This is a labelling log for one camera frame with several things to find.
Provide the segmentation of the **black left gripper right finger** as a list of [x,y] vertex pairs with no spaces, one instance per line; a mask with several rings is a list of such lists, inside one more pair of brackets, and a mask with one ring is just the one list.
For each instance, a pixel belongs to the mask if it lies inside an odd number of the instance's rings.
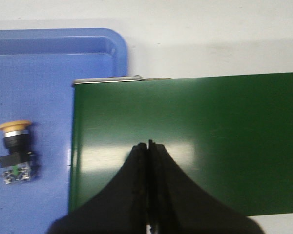
[[153,234],[262,234],[252,219],[198,186],[162,144],[148,143],[150,225]]

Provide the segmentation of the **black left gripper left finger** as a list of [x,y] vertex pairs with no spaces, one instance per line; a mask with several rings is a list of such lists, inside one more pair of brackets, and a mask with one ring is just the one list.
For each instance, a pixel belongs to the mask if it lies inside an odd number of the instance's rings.
[[147,146],[132,147],[111,181],[93,198],[56,220],[49,234],[145,234]]

